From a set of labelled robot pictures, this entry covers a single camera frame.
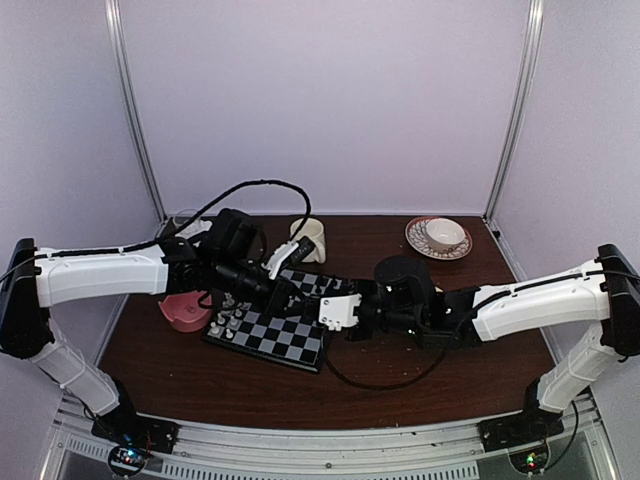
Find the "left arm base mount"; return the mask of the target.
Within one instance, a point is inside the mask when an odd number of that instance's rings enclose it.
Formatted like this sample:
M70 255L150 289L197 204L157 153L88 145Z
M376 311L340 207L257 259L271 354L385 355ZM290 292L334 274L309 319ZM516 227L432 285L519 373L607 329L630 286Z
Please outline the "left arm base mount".
M177 441L177 423L139 416L134 432L117 434L103 420L94 419L91 433L114 443L107 454L107 465L120 477L141 473L156 462L159 454L171 454Z

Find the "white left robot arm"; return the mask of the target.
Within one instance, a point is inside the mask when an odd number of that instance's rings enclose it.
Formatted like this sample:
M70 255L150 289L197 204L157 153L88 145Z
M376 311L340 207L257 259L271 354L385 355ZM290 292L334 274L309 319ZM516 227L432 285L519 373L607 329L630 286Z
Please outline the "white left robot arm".
M127 409L123 388L67 341L50 308L94 297L220 290L283 314L296 288L280 272L315 245L295 233L265 262L249 259L254 240L263 237L249 215L223 209L212 221L187 221L147 244L56 250L22 239L1 278L1 351L34 363L93 414L105 416L106 429L121 443L133 444L143 436L142 419Z

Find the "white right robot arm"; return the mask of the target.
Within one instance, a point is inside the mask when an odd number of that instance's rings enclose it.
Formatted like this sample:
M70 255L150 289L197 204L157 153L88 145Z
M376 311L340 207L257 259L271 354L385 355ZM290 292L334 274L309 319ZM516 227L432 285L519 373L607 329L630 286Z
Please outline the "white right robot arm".
M444 350L493 342L541 327L587 321L582 339L549 372L533 380L512 430L530 442L611 365L639 353L639 274L620 250L602 245L595 259L520 283L443 292L425 262L388 257L371 280L353 280L340 315L367 338L374 329L401 330L419 344L437 338Z

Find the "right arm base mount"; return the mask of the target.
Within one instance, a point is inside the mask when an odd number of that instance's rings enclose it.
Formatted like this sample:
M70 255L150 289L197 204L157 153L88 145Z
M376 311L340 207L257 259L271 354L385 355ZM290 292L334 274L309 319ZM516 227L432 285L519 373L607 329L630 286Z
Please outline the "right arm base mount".
M550 463L550 437L562 434L560 414L520 412L478 424L485 452L507 450L511 466L522 474L539 474Z

